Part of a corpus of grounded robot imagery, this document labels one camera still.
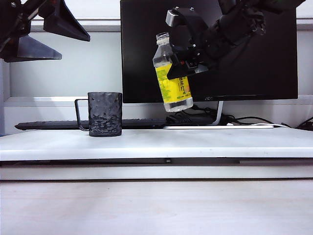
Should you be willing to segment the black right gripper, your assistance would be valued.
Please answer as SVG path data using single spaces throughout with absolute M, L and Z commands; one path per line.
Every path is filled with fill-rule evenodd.
M 183 46 L 171 44 L 171 49 L 172 65 L 167 73 L 169 80 L 193 76 L 214 69 L 214 60 L 193 41 L 189 41 L 187 45 Z

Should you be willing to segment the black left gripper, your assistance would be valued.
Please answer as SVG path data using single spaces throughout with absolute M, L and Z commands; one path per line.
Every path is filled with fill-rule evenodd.
M 64 0 L 2 0 L 0 2 L 0 57 L 7 63 L 61 60 L 62 54 L 29 36 L 31 21 L 39 15 L 44 31 L 90 41 L 90 35 L 72 15 Z

